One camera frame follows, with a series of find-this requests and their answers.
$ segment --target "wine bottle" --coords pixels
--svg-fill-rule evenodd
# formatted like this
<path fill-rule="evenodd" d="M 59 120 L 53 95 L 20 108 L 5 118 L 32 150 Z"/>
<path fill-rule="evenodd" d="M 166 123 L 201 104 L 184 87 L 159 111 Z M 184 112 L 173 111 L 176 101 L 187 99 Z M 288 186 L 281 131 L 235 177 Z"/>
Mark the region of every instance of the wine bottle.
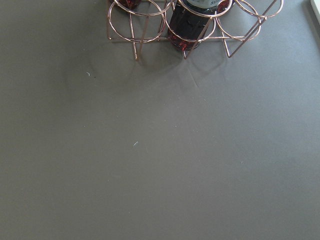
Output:
<path fill-rule="evenodd" d="M 206 15 L 221 13 L 229 5 L 230 0 L 182 0 L 190 9 Z M 170 28 L 181 38 L 187 40 L 197 40 L 209 18 L 195 15 L 185 9 L 179 2 L 176 3 L 171 20 Z M 190 51 L 195 44 L 191 41 L 185 41 L 177 37 L 168 29 L 168 39 L 181 51 Z"/>

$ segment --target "wire rack leg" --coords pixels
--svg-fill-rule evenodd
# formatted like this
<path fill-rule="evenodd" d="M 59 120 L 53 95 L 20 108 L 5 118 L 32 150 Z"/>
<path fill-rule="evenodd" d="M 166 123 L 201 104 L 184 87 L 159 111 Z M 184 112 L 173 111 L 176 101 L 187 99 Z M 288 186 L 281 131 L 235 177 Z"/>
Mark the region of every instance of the wire rack leg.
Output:
<path fill-rule="evenodd" d="M 264 11 L 264 13 L 262 14 L 263 16 L 265 14 L 268 13 L 268 11 L 272 8 L 272 6 L 277 2 L 278 0 L 273 0 L 272 3 L 268 6 L 268 8 Z M 248 42 L 248 39 L 256 32 L 258 31 L 258 28 L 264 24 L 264 22 L 267 20 L 268 18 L 265 17 L 260 17 L 255 24 L 250 28 L 250 30 L 244 35 L 245 40 L 241 42 L 241 44 L 233 51 L 233 53 L 230 54 L 229 52 L 229 48 L 228 48 L 228 44 L 225 38 L 222 39 L 223 41 L 223 45 L 224 45 L 224 49 L 226 51 L 226 55 L 228 58 L 232 58 L 236 52 L 238 52 L 238 50 L 246 43 Z"/>
<path fill-rule="evenodd" d="M 130 23 L 131 36 L 132 36 L 132 38 L 134 39 L 134 38 L 135 38 L 135 32 L 134 32 L 134 26 L 133 26 L 133 24 L 132 24 L 132 16 L 131 16 L 131 13 L 129 13 L 129 23 Z M 132 45 L 133 45 L 134 58 L 135 58 L 135 60 L 138 60 L 136 43 L 133 42 Z"/>
<path fill-rule="evenodd" d="M 192 48 L 190 49 L 190 51 L 188 51 L 188 54 L 186 54 L 186 51 L 183 51 L 183 58 L 187 59 L 189 57 L 189 55 L 192 53 L 192 51 L 195 49 L 195 47 L 197 46 L 199 40 L 203 37 L 203 35 L 206 33 L 211 21 L 213 20 L 213 17 L 210 17 L 208 19 L 208 22 L 206 23 L 206 25 L 204 26 L 204 28 L 202 29 L 201 33 L 199 34 L 198 38 L 196 39 L 196 41 L 194 42 L 194 44 L 192 45 Z"/>
<path fill-rule="evenodd" d="M 140 39 L 139 51 L 138 51 L 137 58 L 136 58 L 137 61 L 139 60 L 139 57 L 140 57 L 140 54 L 141 54 L 141 50 L 142 50 L 142 46 L 144 44 L 145 35 L 146 35 L 147 28 L 148 28 L 148 23 L 149 23 L 149 16 L 147 15 L 145 17 L 143 32 L 142 32 L 142 36 L 141 36 L 141 39 Z"/>

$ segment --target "wine rack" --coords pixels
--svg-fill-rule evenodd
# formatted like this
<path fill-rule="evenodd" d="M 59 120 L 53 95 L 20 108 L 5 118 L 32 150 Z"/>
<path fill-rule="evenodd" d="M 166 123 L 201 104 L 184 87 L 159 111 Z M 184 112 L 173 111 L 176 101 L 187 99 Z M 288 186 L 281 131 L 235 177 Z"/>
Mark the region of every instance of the wine rack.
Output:
<path fill-rule="evenodd" d="M 191 39 L 185 39 L 181 37 L 180 35 L 176 34 L 173 29 L 170 28 L 169 22 L 168 22 L 168 10 L 171 11 L 175 9 L 175 3 L 179 2 L 180 5 L 182 5 L 187 11 L 200 16 L 200 17 L 205 17 L 208 18 L 208 22 L 205 25 L 205 27 L 202 30 L 202 33 L 199 35 L 199 37 L 196 40 L 191 40 Z M 126 41 L 128 43 L 132 43 L 133 47 L 133 54 L 135 60 L 139 60 L 141 54 L 142 54 L 142 48 L 144 44 L 151 43 L 151 42 L 161 42 L 161 41 L 166 41 L 168 38 L 166 36 L 163 36 L 165 34 L 166 29 L 170 29 L 172 33 L 179 39 L 187 42 L 193 43 L 192 48 L 189 51 L 182 51 L 183 58 L 187 59 L 190 54 L 194 51 L 195 47 L 198 45 L 198 43 L 203 42 L 203 41 L 210 41 L 210 40 L 220 40 L 224 46 L 224 50 L 226 52 L 226 55 L 228 58 L 232 58 L 235 53 L 248 41 L 253 40 L 256 38 L 259 33 L 261 32 L 262 25 L 270 18 L 276 16 L 283 8 L 284 6 L 284 0 L 273 0 L 270 5 L 265 9 L 263 13 L 258 13 L 257 10 L 247 1 L 245 0 L 234 0 L 235 4 L 233 6 L 233 1 L 229 1 L 228 7 L 220 13 L 216 13 L 213 15 L 209 14 L 202 14 L 197 11 L 194 11 L 190 9 L 182 0 L 164 0 L 161 3 L 156 2 L 155 0 L 146 0 L 149 4 L 153 5 L 157 10 L 156 12 L 153 13 L 146 13 L 146 12 L 138 12 L 136 10 L 130 10 L 123 6 L 119 0 L 113 0 L 113 2 L 110 2 L 110 0 L 106 0 L 106 34 L 107 38 L 111 41 Z M 276 8 L 277 10 L 273 13 L 269 13 L 270 9 L 273 6 L 276 6 L 275 4 L 278 4 L 278 7 Z M 228 33 L 222 26 L 221 24 L 221 16 L 223 16 L 225 13 L 227 13 L 230 8 L 233 7 L 238 7 L 242 11 L 244 11 L 246 14 L 249 14 L 253 17 L 256 18 L 255 23 L 252 25 L 252 27 L 244 34 L 241 36 L 233 36 L 230 33 Z M 128 24 L 130 27 L 130 35 L 126 36 L 124 34 L 121 34 L 117 28 L 113 24 L 113 12 L 114 11 L 119 11 L 123 10 L 127 12 L 127 17 L 128 17 Z M 141 18 L 144 18 L 144 24 L 141 29 L 142 33 L 140 33 L 139 37 L 137 37 L 137 33 L 135 32 L 134 28 L 134 23 L 133 23 L 133 16 L 139 16 Z M 157 26 L 157 34 L 153 37 L 146 37 L 146 32 L 149 27 L 149 22 L 150 18 L 152 17 L 160 17 L 160 21 Z M 227 40 L 232 40 L 238 42 L 237 47 L 231 51 L 230 47 L 228 46 L 228 41 Z"/>

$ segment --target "dark glass bottle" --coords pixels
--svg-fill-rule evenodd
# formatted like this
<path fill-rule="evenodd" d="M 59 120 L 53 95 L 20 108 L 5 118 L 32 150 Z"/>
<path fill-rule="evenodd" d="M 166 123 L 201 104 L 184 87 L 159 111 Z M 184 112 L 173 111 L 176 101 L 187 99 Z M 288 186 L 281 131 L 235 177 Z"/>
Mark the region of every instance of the dark glass bottle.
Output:
<path fill-rule="evenodd" d="M 133 10 L 141 3 L 141 0 L 118 0 L 119 3 L 121 3 L 124 7 L 127 9 Z"/>
<path fill-rule="evenodd" d="M 206 15 L 223 12 L 228 7 L 229 1 L 230 0 L 183 0 L 190 9 Z M 208 20 L 208 17 L 198 16 L 189 12 L 177 2 L 169 26 L 180 37 L 188 40 L 197 40 Z M 170 29 L 168 29 L 168 38 L 171 43 L 181 51 L 190 51 L 194 45 L 194 42 L 178 38 Z"/>

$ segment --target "gray table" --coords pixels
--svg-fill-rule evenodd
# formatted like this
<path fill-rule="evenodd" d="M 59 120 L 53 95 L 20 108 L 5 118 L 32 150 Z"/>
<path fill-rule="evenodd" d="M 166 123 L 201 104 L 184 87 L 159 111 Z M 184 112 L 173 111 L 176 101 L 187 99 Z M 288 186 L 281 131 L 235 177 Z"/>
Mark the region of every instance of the gray table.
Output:
<path fill-rule="evenodd" d="M 287 0 L 231 59 L 163 42 L 135 62 L 104 8 L 1 3 L 0 239 L 320 239 L 309 1 Z"/>

